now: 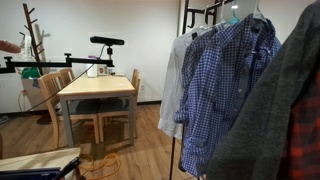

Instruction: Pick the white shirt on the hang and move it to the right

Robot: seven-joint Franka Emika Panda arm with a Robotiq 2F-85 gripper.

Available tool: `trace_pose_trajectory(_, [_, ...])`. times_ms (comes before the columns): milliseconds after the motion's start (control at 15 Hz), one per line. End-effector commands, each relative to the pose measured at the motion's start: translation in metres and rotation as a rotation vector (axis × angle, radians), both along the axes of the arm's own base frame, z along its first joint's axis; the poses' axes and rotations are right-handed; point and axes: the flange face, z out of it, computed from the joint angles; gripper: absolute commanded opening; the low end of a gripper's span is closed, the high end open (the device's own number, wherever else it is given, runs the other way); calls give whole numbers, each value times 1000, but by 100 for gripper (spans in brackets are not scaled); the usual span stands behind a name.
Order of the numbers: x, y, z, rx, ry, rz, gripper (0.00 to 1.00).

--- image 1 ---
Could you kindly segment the person hand at left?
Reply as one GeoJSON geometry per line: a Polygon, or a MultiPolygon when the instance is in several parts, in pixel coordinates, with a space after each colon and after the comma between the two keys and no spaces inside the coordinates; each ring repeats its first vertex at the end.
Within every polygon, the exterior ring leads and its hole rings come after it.
{"type": "Polygon", "coordinates": [[[6,40],[0,40],[0,50],[9,53],[20,53],[21,48],[6,40]]]}

